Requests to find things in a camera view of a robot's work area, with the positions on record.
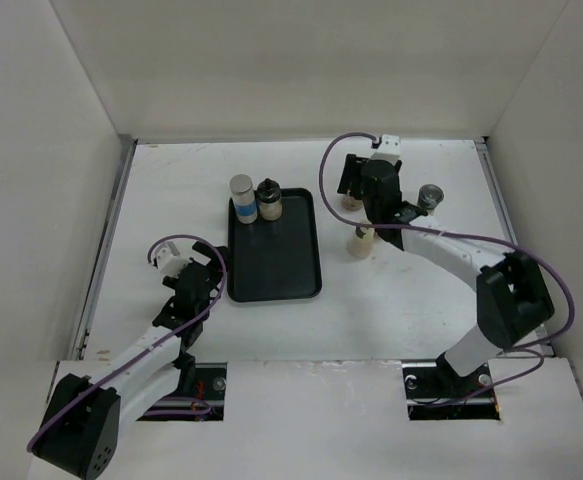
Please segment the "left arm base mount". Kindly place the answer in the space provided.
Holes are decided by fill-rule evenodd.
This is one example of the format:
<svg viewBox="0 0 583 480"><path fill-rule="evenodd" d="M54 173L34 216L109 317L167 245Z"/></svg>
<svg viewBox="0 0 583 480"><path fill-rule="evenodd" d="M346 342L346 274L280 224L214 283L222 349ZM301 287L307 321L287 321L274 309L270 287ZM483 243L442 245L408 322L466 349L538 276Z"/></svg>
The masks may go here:
<svg viewBox="0 0 583 480"><path fill-rule="evenodd" d="M190 353L181 353L174 366L180 373L177 387L152 406L139 421L222 421L228 364L199 363Z"/></svg>

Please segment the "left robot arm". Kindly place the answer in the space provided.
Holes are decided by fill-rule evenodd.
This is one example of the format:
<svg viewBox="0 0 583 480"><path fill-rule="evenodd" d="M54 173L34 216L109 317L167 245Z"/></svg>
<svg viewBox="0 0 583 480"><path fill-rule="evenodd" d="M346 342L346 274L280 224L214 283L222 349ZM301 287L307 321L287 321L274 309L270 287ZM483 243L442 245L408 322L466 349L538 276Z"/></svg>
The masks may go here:
<svg viewBox="0 0 583 480"><path fill-rule="evenodd" d="M147 330L123 353L90 375L68 374L51 395L28 453L78 479L97 479L110 465L123 428L168 394L195 387L189 348L198 340L228 280L229 251L191 236L206 263L176 253L174 237L151 246L148 258L173 292Z"/></svg>

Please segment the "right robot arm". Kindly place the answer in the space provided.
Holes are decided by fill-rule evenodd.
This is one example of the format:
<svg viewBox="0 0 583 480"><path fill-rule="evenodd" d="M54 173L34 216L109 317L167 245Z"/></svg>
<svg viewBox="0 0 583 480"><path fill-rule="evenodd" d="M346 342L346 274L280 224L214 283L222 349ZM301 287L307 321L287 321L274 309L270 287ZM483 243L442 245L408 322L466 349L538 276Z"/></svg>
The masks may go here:
<svg viewBox="0 0 583 480"><path fill-rule="evenodd" d="M538 263L528 254L441 233L429 213L403 199L401 162L345 157L338 192L363 204L378 236L452 274L476 294L476 324L437 359L435 384L460 394L471 374L515 346L555 313Z"/></svg>

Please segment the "black cap spice bottle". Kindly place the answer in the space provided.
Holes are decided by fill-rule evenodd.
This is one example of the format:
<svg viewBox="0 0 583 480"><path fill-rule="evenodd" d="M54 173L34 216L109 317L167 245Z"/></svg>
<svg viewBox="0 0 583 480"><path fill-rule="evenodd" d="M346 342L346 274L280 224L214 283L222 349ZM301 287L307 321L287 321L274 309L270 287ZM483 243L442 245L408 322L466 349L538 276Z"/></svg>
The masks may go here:
<svg viewBox="0 0 583 480"><path fill-rule="evenodd" d="M282 192L280 185L266 178L256 190L259 213L264 220L276 221L282 215Z"/></svg>
<svg viewBox="0 0 583 480"><path fill-rule="evenodd" d="M341 198L341 206L347 211L359 211L364 204L362 200L358 200L350 194L344 194Z"/></svg>

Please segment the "silver cap blue label bottle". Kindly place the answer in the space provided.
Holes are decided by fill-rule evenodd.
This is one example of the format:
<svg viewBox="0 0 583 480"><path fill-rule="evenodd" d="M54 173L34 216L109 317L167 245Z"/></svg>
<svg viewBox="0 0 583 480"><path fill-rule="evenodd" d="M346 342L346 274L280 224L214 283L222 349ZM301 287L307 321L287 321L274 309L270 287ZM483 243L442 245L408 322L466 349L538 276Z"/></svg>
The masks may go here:
<svg viewBox="0 0 583 480"><path fill-rule="evenodd" d="M242 224L252 224L257 219L257 205L253 183L245 174L238 174L229 183L234 211Z"/></svg>

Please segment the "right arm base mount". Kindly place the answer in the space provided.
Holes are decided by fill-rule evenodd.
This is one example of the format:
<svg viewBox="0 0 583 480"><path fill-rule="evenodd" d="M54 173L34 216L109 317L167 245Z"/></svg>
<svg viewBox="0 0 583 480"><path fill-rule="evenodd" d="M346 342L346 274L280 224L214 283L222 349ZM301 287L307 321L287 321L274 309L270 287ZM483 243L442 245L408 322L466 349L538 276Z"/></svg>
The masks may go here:
<svg viewBox="0 0 583 480"><path fill-rule="evenodd" d="M412 421L500 420L487 363L465 377L447 371L434 359L404 360L401 371Z"/></svg>

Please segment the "black cap spice bottle front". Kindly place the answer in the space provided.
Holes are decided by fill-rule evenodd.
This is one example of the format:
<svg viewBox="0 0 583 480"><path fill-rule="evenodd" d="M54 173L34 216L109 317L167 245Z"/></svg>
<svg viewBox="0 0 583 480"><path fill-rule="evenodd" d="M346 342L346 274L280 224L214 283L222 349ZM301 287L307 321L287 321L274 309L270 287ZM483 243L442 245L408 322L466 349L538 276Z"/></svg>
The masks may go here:
<svg viewBox="0 0 583 480"><path fill-rule="evenodd" d="M282 192L280 185L266 178L256 190L259 213L264 220L276 221L282 215Z"/></svg>

